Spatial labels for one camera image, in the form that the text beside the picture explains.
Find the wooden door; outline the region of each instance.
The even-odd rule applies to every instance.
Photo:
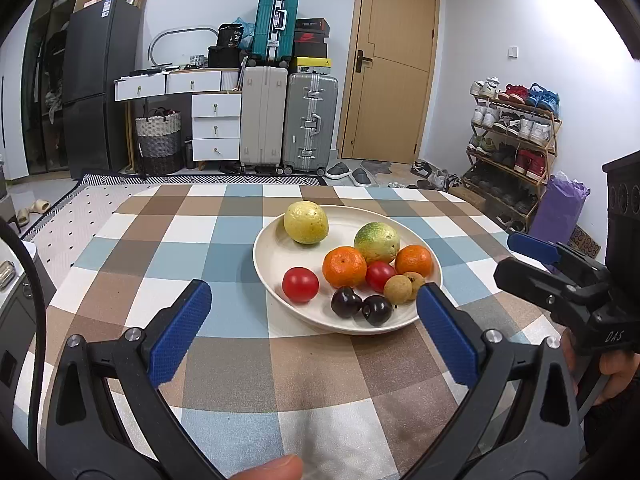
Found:
[[[424,129],[436,0],[362,0],[342,156],[411,163]],[[360,57],[369,60],[358,61]]]

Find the checkered tablecloth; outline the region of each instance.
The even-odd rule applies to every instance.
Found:
[[[380,480],[407,471],[466,389],[453,382],[419,323],[376,336],[323,333],[269,297],[254,269],[253,243],[300,199],[374,211],[412,229],[437,254],[446,294],[483,329],[536,344],[557,334],[537,307],[498,290],[493,273],[510,255],[506,234],[451,195],[163,185],[117,209],[52,300],[47,399],[69,335],[104,340],[144,327],[201,278],[214,305],[174,380],[160,390],[220,471],[228,476],[292,452],[304,460],[306,478]],[[112,390],[133,442],[150,454],[119,385]]]

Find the shoe rack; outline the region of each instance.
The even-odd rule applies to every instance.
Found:
[[[475,124],[471,123],[471,129],[473,130],[474,134],[476,134],[476,136],[484,136],[487,133],[491,133],[491,134],[494,134],[495,137],[503,137],[507,140],[511,140],[512,142],[516,142],[517,143],[516,153],[520,148],[526,148],[529,150],[534,150],[539,153],[543,153],[545,157],[545,162],[546,162],[545,173],[542,175],[540,179],[533,179],[531,177],[528,177],[526,174],[519,173],[511,168],[508,168],[507,166],[504,166],[503,164],[500,164],[498,162],[491,160],[491,156],[484,156],[481,153],[475,152],[470,149],[466,150],[466,156],[468,157],[469,163],[471,164],[472,168],[475,167],[475,165],[478,163],[479,160],[481,160],[483,162],[486,162],[487,164],[490,164],[491,166],[495,166],[496,168],[498,168],[499,170],[505,173],[513,175],[517,179],[527,184],[530,184],[536,189],[536,195],[538,196],[538,201],[531,208],[528,214],[523,214],[520,211],[518,211],[516,208],[504,203],[500,198],[495,197],[490,193],[487,193],[484,189],[481,189],[478,186],[475,186],[468,178],[463,177],[462,179],[465,186],[471,189],[472,191],[479,193],[481,196],[484,196],[484,197],[491,197],[492,200],[498,201],[506,210],[509,211],[510,214],[516,215],[517,217],[521,218],[526,226],[526,230],[528,231],[530,227],[530,223],[533,220],[534,213],[538,208],[538,203],[540,202],[540,199],[542,198],[542,196],[546,191],[546,183],[548,181],[548,176],[550,175],[550,171],[553,166],[553,163],[558,157],[558,133],[560,131],[560,128],[562,127],[562,121],[559,118],[555,117],[553,112],[549,112],[541,108],[521,105],[521,104],[513,103],[510,101],[502,101],[497,98],[485,98],[485,97],[476,96],[473,94],[472,94],[472,97],[476,99],[476,105],[479,105],[480,101],[489,102],[491,104],[495,104],[498,108],[502,108],[503,111],[510,110],[512,112],[518,113],[519,115],[524,115],[529,120],[535,120],[536,118],[541,118],[541,119],[546,119],[548,121],[551,121],[551,125],[552,125],[551,135],[545,146],[540,146],[535,142],[530,142],[529,140],[521,139],[512,134],[497,132],[493,129],[483,128],[482,126],[476,126]]]

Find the drawer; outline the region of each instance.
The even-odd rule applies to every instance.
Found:
[[[196,118],[193,120],[191,133],[194,139],[239,139],[240,119],[236,117]]]
[[[206,72],[171,73],[166,77],[166,92],[219,92],[220,70]]]
[[[137,75],[115,82],[116,101],[164,95],[165,74]]]
[[[191,117],[240,117],[242,94],[196,94]]]
[[[240,139],[193,139],[193,160],[239,160]]]

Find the white plate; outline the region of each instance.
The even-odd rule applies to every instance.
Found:
[[[335,289],[322,275],[322,262],[324,256],[336,247],[352,246],[356,233],[364,224],[384,222],[398,232],[401,248],[415,244],[422,245],[431,252],[434,265],[433,272],[427,280],[442,286],[442,268],[431,248],[411,229],[386,216],[341,205],[325,205],[322,209],[329,219],[329,234],[319,244],[305,246],[293,241],[284,230],[284,215],[278,216],[258,233],[254,243],[254,266],[260,281],[269,293],[295,316],[313,325],[343,334],[382,334],[416,321],[418,313],[415,301],[395,308],[391,318],[383,326],[371,326],[360,312],[349,319],[336,316],[331,310],[331,298]],[[291,267],[306,267],[312,270],[320,281],[320,291],[308,303],[292,303],[282,291],[282,277]],[[363,300],[367,296],[377,294],[366,283],[355,291]]]

